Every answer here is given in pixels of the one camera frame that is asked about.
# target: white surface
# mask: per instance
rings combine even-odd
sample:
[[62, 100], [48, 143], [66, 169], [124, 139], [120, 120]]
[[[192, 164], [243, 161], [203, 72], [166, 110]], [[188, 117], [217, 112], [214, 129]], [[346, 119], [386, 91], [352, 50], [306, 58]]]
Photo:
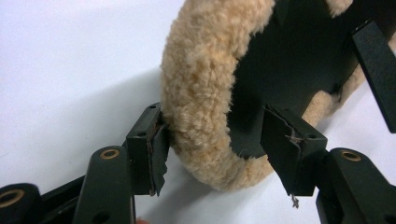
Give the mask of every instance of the white surface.
[[[181, 0], [0, 2], [0, 187], [30, 182], [45, 193], [86, 171], [91, 154], [122, 143], [160, 99], [159, 64]], [[369, 156], [396, 183], [391, 135], [367, 84], [319, 129], [328, 148]], [[318, 223], [315, 198], [291, 208], [276, 175], [216, 192], [173, 152], [160, 198], [136, 197], [156, 223]]]

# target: fuzzy object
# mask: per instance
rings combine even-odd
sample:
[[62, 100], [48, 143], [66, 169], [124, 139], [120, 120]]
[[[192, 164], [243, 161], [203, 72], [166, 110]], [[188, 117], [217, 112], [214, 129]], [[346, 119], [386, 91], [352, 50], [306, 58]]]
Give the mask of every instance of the fuzzy object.
[[[174, 21], [162, 62], [162, 112], [171, 146], [199, 181], [219, 190], [251, 187], [272, 173], [267, 156], [243, 159], [227, 125], [233, 72], [252, 35], [268, 24], [274, 0], [187, 0]], [[326, 0], [342, 14], [352, 0]], [[337, 95], [319, 91], [303, 114], [311, 125], [332, 114], [363, 82], [358, 67]]]

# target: white background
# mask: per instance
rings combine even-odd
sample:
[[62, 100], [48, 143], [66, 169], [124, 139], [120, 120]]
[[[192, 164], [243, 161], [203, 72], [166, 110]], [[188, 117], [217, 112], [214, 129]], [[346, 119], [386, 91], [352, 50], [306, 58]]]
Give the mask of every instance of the white background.
[[[29, 182], [48, 192], [84, 175], [95, 150], [123, 142], [160, 100], [163, 46], [181, 5], [0, 1], [0, 187]], [[396, 135], [366, 83], [318, 128], [328, 149], [357, 149], [396, 183]], [[173, 151], [167, 165], [160, 198], [136, 197], [137, 214], [151, 224], [319, 223], [315, 198], [291, 208], [274, 174], [224, 193], [193, 179]]]

